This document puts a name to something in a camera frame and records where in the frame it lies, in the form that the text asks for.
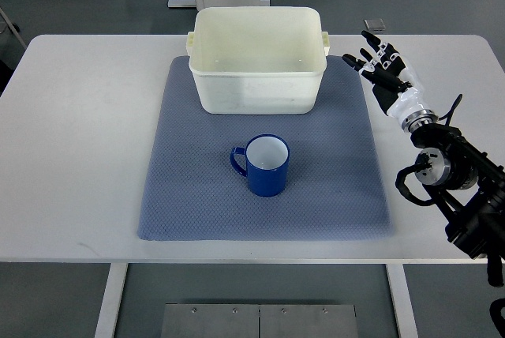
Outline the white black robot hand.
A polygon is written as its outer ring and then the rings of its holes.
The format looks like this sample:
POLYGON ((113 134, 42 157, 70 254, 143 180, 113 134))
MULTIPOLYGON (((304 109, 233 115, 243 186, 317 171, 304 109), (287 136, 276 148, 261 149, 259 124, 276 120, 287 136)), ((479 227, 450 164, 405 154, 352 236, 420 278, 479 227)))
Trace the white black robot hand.
POLYGON ((415 73, 396 48, 371 32, 362 31, 372 52, 360 49, 360 58, 344 54, 342 59, 372 84, 372 93, 383 113, 399 122, 413 113, 427 110, 424 89, 415 73))

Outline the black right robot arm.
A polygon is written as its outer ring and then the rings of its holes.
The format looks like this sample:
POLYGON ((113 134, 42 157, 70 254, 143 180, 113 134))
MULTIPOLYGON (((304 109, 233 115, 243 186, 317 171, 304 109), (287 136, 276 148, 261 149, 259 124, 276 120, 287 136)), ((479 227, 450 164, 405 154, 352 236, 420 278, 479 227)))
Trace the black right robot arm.
POLYGON ((435 205, 447 220, 447 240, 472 259, 487 260, 488 283, 504 285, 504 168, 471 145, 430 110, 406 116, 402 128, 420 149, 414 164, 401 169, 395 186, 409 202, 435 205))

